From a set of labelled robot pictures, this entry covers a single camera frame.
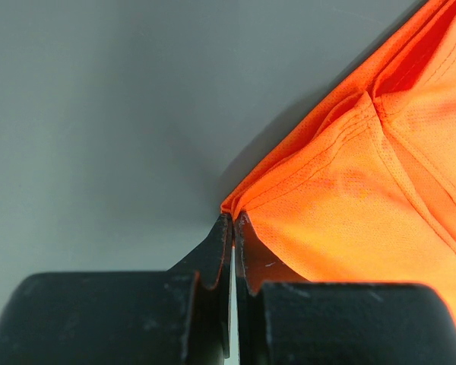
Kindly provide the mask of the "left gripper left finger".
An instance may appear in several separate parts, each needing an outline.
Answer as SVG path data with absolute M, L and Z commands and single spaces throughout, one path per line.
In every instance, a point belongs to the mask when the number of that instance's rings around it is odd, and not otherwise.
M 233 222 L 165 271 L 25 278 L 0 316 L 0 364 L 222 364 L 230 355 Z

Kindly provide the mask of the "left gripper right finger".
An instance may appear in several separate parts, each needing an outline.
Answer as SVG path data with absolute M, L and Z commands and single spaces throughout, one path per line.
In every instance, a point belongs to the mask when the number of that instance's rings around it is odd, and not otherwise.
M 417 283 L 311 282 L 234 224 L 243 364 L 456 364 L 456 325 Z

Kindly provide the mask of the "orange t-shirt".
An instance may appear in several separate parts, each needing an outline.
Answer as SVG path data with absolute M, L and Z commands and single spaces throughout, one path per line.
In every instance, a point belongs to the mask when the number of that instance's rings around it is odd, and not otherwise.
M 415 281 L 456 322 L 456 1 L 429 1 L 226 197 L 313 281 Z

